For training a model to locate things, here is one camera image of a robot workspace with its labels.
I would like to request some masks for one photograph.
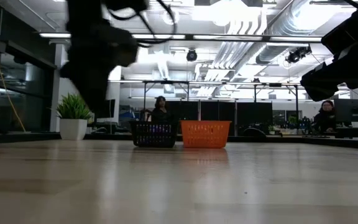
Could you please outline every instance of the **plastic basket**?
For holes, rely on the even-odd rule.
[[[173,147],[178,123],[131,121],[132,139],[139,147]]]
[[[226,146],[231,121],[181,121],[183,144],[186,148]]]

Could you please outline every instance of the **woman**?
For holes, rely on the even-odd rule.
[[[171,114],[165,107],[165,97],[159,96],[154,104],[154,110],[151,112],[152,121],[170,121]]]
[[[331,100],[321,104],[319,113],[314,117],[315,128],[320,133],[334,132],[336,129],[335,108]]]

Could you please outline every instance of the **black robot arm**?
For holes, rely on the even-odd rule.
[[[173,13],[162,0],[158,3],[168,12]],[[71,33],[71,47],[68,51],[68,63],[60,70],[60,76],[69,78],[76,86],[91,111],[101,109],[106,98],[108,77],[116,66],[127,67],[136,61],[138,47],[149,47],[170,40],[136,41],[132,34],[124,29],[113,27],[110,21],[103,19],[102,7],[119,20],[141,16],[148,7],[147,0],[67,0],[67,31]],[[135,14],[128,18],[115,16],[112,11],[131,8]],[[145,22],[146,28],[154,34]],[[176,32],[173,25],[172,34]]]

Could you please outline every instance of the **woman's hair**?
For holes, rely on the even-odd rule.
[[[326,101],[324,101],[324,102],[321,104],[321,107],[320,107],[320,110],[319,110],[320,113],[324,112],[324,110],[323,110],[323,105],[324,105],[325,103],[329,103],[329,104],[333,107],[333,110],[332,110],[332,111],[335,111],[334,103],[333,103],[331,100],[326,100]]]
[[[166,101],[166,100],[165,100],[165,97],[163,97],[163,96],[157,97],[157,99],[155,100],[155,104],[154,104],[154,107],[155,107],[155,108],[160,108],[160,101],[161,101],[161,100]]]

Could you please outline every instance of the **orange basket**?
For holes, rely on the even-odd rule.
[[[185,148],[215,148],[226,146],[231,121],[181,121]]]

